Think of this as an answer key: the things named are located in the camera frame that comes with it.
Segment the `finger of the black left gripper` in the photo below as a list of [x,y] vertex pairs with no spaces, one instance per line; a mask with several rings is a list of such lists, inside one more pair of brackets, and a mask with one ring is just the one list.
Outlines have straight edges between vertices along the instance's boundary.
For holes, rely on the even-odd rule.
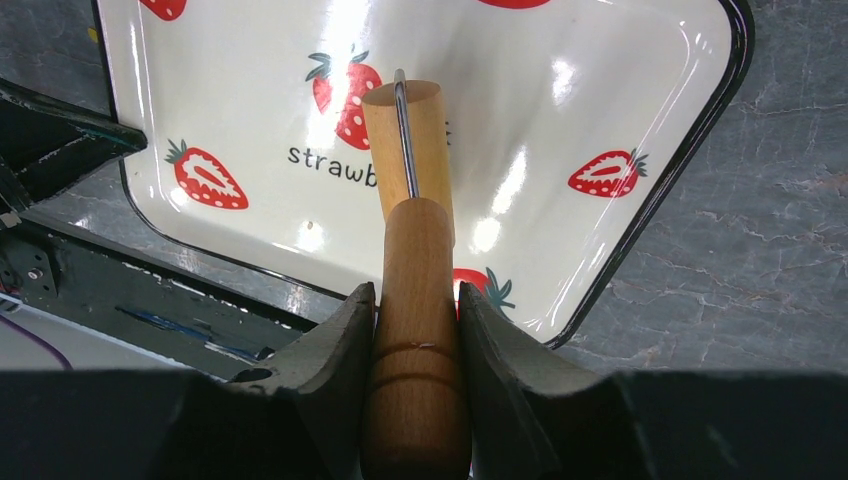
[[1,81],[3,212],[23,212],[146,146],[142,131],[108,115]]

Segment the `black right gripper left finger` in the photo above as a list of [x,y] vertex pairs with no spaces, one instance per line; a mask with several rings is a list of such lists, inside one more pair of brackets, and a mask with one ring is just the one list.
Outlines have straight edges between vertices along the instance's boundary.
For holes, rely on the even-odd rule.
[[375,316],[372,283],[220,382],[188,369],[7,371],[5,479],[349,479]]

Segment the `wooden dough roller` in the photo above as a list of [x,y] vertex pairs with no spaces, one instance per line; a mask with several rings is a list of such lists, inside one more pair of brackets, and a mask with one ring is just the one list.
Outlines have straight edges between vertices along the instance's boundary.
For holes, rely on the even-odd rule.
[[385,219],[365,390],[367,479],[464,479],[471,426],[453,291],[455,224],[441,87],[397,70],[364,99]]

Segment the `white strawberry enamel tray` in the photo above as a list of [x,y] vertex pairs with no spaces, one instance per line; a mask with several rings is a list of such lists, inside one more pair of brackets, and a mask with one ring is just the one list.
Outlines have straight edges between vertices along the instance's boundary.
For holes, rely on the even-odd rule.
[[161,235],[316,290],[382,277],[363,95],[445,99],[457,282],[565,343],[741,84],[745,1],[99,1]]

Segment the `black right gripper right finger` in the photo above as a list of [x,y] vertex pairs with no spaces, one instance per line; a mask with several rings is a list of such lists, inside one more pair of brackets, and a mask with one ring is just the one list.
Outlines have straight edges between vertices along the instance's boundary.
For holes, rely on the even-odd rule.
[[826,371],[597,375],[470,283],[459,326],[477,479],[843,479],[847,378]]

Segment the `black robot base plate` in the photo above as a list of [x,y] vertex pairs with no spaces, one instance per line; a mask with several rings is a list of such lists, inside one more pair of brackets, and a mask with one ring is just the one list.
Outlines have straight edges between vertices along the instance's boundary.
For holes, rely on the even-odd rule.
[[1,230],[1,284],[23,304],[231,378],[315,323],[79,228]]

